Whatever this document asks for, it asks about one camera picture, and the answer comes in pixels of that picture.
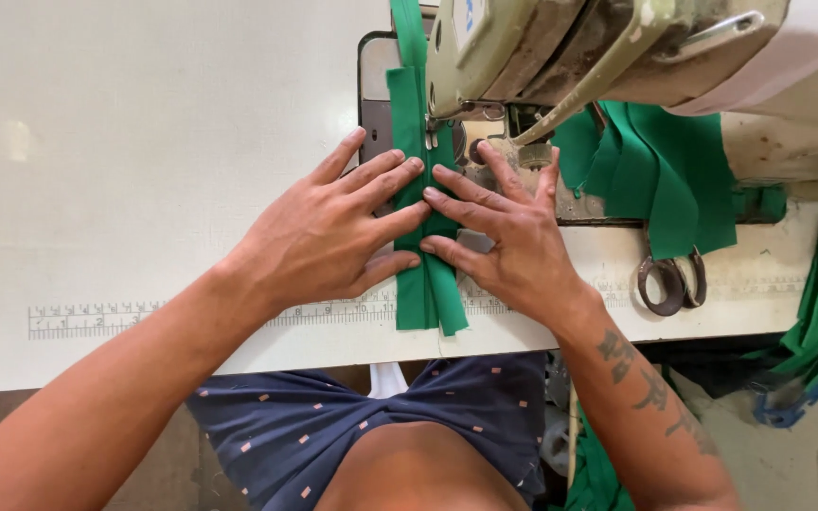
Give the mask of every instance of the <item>sewing machine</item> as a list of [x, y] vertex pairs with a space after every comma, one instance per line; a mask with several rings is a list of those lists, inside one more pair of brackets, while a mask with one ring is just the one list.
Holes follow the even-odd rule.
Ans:
[[[428, 128], [453, 124], [457, 163], [480, 184], [494, 186], [480, 176], [471, 142], [499, 138], [526, 179], [548, 164], [552, 129], [597, 99], [678, 115], [728, 110], [724, 151], [742, 185], [818, 179], [818, 68], [809, 76], [784, 71], [785, 48], [818, 48], [818, 19], [810, 19], [818, 7], [808, 0], [444, 0], [425, 14]], [[748, 75], [743, 68], [764, 48], [774, 56], [756, 69], [781, 65], [749, 73], [757, 88], [745, 95], [754, 100], [729, 101], [727, 86], [744, 92], [733, 78]], [[389, 143], [389, 115], [373, 102], [387, 99], [382, 71], [399, 64], [399, 52], [377, 35], [364, 41], [359, 60], [360, 116], [380, 136], [366, 144], [368, 157]], [[818, 200], [817, 186], [789, 191]], [[559, 194], [557, 215], [570, 223], [604, 218], [600, 198], [572, 194]]]

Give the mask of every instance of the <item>floor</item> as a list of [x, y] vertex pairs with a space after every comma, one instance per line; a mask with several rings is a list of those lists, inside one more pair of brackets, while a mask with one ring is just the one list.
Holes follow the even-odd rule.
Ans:
[[[409, 381], [421, 369], [403, 367]], [[363, 367], [328, 371], [359, 392], [370, 388]], [[793, 429], [777, 430], [755, 423], [749, 414], [753, 401], [749, 392], [712, 401], [686, 380], [678, 378], [677, 383], [714, 436], [748, 511], [818, 509], [818, 404]], [[0, 421], [33, 392], [0, 392]], [[106, 507], [108, 511], [244, 509], [244, 496], [222, 474], [216, 455], [184, 407]]]

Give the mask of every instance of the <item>tattoo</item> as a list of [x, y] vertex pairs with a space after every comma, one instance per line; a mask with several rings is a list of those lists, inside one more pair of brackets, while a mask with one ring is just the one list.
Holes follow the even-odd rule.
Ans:
[[633, 360], [636, 359], [636, 348], [632, 346], [630, 341], [621, 339], [619, 335], [610, 330], [605, 331], [605, 340], [596, 346], [599, 353], [605, 362], [612, 358], [617, 361], [611, 369], [611, 376], [614, 384], [617, 385], [623, 381], [623, 377], [630, 372], [630, 366]]
[[665, 405], [668, 404], [668, 385], [665, 383], [665, 379], [654, 369], [646, 372], [645, 369], [640, 367], [640, 373], [642, 373], [645, 383], [649, 384], [649, 393], [646, 394], [644, 400], [633, 405], [633, 408], [642, 410], [649, 405], [655, 405], [659, 412], [664, 411]]
[[677, 413], [680, 418], [675, 424], [665, 430], [665, 436], [673, 435], [678, 429], [683, 429], [694, 438], [696, 446], [699, 447], [699, 454], [718, 456], [718, 447], [712, 442], [711, 436], [706, 433], [705, 429], [696, 420], [696, 417], [687, 409], [686, 405], [681, 401], [677, 401]]

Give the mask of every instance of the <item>patterned shorts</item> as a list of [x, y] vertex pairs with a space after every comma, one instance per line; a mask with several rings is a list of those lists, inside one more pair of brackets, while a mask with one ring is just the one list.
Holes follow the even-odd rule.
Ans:
[[386, 399], [320, 370], [211, 377], [187, 404], [255, 509], [313, 509], [356, 440], [381, 424], [418, 421], [462, 435], [531, 506], [544, 490], [545, 362], [542, 352], [434, 360]]

